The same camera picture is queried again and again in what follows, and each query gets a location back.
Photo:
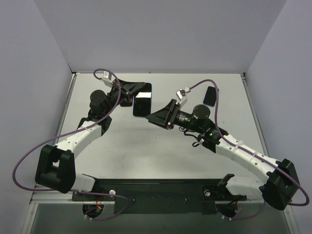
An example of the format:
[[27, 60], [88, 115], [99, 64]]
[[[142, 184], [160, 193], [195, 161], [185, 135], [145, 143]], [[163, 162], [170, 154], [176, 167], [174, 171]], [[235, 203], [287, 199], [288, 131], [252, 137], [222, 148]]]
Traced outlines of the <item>light blue cased phone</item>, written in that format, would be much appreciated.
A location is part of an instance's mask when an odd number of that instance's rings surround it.
[[152, 106], [152, 85], [146, 83], [143, 88], [134, 96], [133, 116], [146, 118], [151, 113]]

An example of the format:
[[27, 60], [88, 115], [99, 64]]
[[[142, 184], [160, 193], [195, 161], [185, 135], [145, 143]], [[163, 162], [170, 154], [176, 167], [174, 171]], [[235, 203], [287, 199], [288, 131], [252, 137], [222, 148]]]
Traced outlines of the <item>blue phone black screen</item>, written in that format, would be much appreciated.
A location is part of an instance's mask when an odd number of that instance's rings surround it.
[[203, 104], [214, 107], [216, 103], [216, 89], [215, 87], [209, 86], [206, 90]]

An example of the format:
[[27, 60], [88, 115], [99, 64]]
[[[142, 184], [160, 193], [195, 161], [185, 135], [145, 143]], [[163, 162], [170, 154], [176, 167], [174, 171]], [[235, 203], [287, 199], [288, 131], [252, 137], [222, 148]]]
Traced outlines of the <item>black phone case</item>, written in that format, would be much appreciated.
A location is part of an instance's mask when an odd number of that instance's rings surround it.
[[94, 122], [89, 120], [88, 118], [82, 118], [78, 124], [77, 129], [89, 129], [91, 125], [93, 125]]
[[125, 99], [120, 103], [121, 107], [132, 107], [132, 105], [133, 105], [133, 99], [130, 99], [130, 100]]

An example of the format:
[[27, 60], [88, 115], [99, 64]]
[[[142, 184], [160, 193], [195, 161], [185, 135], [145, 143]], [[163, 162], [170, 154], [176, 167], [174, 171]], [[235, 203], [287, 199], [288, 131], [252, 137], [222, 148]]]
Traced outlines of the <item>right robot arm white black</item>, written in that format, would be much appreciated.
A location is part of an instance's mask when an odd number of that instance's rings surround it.
[[210, 109], [203, 104], [195, 106], [189, 114], [181, 111], [180, 105], [172, 99], [164, 108], [146, 118], [149, 123], [167, 130], [179, 126], [185, 132], [197, 133], [197, 145], [229, 158], [255, 175], [255, 178], [226, 175], [218, 184], [217, 192], [222, 199], [239, 195], [262, 198], [277, 210], [291, 205], [299, 187], [294, 164], [287, 159], [279, 161], [250, 149], [217, 128], [209, 115]]

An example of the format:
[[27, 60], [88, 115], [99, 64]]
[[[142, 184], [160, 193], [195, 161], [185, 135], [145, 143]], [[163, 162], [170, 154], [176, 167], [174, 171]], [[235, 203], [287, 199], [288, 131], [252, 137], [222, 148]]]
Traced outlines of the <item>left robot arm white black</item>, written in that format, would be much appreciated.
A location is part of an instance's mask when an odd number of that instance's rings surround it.
[[111, 91], [95, 90], [90, 95], [90, 110], [77, 130], [57, 144], [45, 145], [40, 152], [35, 182], [49, 189], [67, 193], [83, 191], [90, 201], [99, 198], [100, 188], [92, 176], [78, 174], [75, 160], [94, 140], [110, 127], [113, 108], [122, 102], [130, 103], [145, 87], [144, 82], [113, 81]]

